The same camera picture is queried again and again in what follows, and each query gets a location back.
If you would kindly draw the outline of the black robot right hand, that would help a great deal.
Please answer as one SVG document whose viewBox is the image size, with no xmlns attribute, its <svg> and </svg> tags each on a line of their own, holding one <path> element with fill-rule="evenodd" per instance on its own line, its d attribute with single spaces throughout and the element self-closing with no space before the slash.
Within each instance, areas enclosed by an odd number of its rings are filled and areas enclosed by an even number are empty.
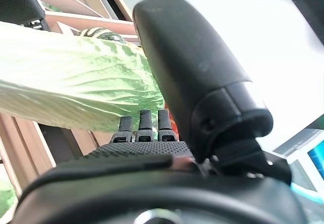
<svg viewBox="0 0 324 224">
<path fill-rule="evenodd" d="M 238 60 L 185 0 L 133 19 L 191 157 L 85 157 L 42 175 L 12 223 L 307 223 L 287 161 L 263 151 L 273 118 Z"/>
</svg>

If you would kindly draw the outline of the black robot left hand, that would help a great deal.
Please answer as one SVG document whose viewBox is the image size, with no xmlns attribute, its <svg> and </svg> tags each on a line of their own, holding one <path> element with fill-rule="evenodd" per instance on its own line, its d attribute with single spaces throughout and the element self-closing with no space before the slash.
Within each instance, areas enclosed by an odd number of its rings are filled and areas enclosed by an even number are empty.
<svg viewBox="0 0 324 224">
<path fill-rule="evenodd" d="M 49 31 L 40 0 L 1 0 L 1 21 Z"/>
</svg>

